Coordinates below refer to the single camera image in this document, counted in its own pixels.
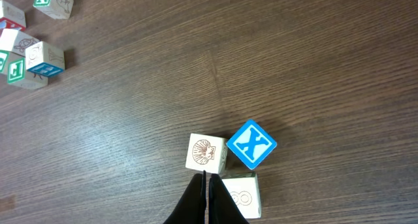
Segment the toy block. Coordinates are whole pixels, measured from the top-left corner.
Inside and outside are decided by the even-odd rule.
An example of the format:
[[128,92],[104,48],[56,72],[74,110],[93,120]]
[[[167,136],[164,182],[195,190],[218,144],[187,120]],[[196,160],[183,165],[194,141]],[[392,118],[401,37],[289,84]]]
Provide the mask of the toy block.
[[69,19],[74,0],[35,0],[33,7],[53,19]]
[[249,169],[255,169],[273,151],[277,142],[255,121],[248,120],[228,140],[227,146]]
[[186,168],[219,174],[225,169],[228,148],[225,138],[190,134]]
[[7,75],[8,65],[17,59],[23,58],[18,54],[0,50],[0,74]]
[[64,52],[46,42],[26,48],[26,70],[47,77],[65,70]]
[[25,56],[25,49],[39,42],[21,31],[15,29],[4,29],[0,37],[0,50],[14,52]]
[[25,89],[39,89],[48,85],[48,78],[26,71],[25,58],[21,58],[8,65],[7,83]]
[[25,12],[0,0],[0,29],[4,28],[24,31],[26,29]]
[[222,178],[222,182],[244,218],[261,217],[261,199],[255,172],[227,176]]

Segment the block with circle drawing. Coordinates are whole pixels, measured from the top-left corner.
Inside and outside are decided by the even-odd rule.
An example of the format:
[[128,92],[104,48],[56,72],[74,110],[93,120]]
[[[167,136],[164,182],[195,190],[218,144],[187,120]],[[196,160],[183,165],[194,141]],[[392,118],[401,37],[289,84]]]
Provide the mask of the block with circle drawing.
[[4,28],[24,31],[26,29],[25,12],[0,0],[0,29]]
[[227,160],[226,141],[216,136],[190,134],[185,167],[214,174],[222,173]]
[[261,217],[261,199],[255,172],[225,176],[222,182],[244,218]]
[[25,69],[25,58],[8,65],[7,83],[25,89],[39,89],[48,85],[48,78]]
[[65,70],[64,52],[43,41],[36,43],[26,49],[26,70],[55,76]]
[[19,56],[18,54],[0,50],[0,74],[7,74],[8,65],[20,58],[22,58],[22,56]]
[[3,29],[0,36],[0,50],[25,56],[27,47],[39,42],[39,39],[15,29]]
[[53,19],[69,19],[74,0],[34,0],[33,7]]

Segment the blue square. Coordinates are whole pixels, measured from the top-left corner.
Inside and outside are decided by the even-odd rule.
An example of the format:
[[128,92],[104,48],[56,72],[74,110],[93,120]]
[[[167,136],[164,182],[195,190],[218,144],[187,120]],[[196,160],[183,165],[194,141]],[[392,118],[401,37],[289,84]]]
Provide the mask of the blue square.
[[277,142],[255,121],[248,120],[227,146],[249,169],[255,169],[276,148]]
[[56,76],[57,74],[63,72],[64,70],[59,68],[59,67],[53,66],[51,64],[41,63],[39,65],[36,65],[36,66],[30,68],[27,71],[30,71],[30,72],[35,73],[35,74],[40,74],[40,75],[43,75],[43,76],[46,76],[46,77],[53,77],[53,76]]

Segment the wooden surface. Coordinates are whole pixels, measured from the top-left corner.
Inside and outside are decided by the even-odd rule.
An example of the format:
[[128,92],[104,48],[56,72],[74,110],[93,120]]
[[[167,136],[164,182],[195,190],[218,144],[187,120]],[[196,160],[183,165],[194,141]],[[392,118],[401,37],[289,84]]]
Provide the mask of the wooden surface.
[[418,223],[418,0],[7,1],[68,69],[0,79],[0,223],[162,223],[189,134],[249,118],[279,142],[250,223]]

